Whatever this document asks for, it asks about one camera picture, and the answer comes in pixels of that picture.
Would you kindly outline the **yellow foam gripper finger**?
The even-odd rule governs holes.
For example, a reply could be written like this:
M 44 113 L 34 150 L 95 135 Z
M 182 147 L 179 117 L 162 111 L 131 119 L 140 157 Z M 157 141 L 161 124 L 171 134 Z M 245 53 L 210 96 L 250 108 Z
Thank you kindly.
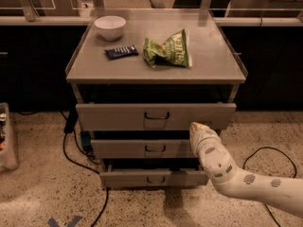
M 196 133 L 198 131 L 205 131 L 206 129 L 207 129 L 207 125 L 198 122 L 192 122 L 189 127 L 189 131 L 191 133 Z

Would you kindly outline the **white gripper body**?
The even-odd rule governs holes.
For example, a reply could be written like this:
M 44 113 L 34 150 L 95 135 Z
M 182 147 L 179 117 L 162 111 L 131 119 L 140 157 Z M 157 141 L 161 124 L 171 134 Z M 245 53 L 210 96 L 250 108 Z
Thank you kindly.
M 218 134 L 212 129 L 200 129 L 190 131 L 190 144 L 193 154 L 198 157 L 203 147 L 211 147 L 222 141 Z

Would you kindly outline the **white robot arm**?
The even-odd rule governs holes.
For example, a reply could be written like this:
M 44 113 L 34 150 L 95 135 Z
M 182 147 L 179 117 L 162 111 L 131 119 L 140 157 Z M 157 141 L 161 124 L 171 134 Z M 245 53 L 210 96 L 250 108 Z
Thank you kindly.
M 215 189 L 230 198 L 259 201 L 303 217 L 303 180 L 259 175 L 240 168 L 219 135 L 207 125 L 192 122 L 190 145 Z

